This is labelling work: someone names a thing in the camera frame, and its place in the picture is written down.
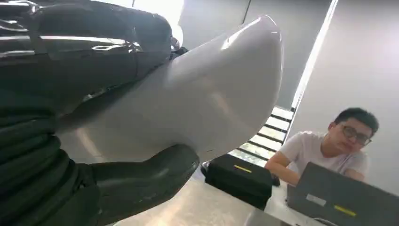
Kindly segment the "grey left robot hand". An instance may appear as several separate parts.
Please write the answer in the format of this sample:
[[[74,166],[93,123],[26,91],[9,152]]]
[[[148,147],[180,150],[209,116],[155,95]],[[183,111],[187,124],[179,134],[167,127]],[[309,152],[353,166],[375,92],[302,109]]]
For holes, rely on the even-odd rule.
[[[73,129],[99,121],[108,151],[130,151],[145,127],[127,104],[105,115],[173,50],[160,15],[95,0],[0,3],[0,223],[107,226],[173,198],[199,164],[181,142],[145,161],[77,163]]]

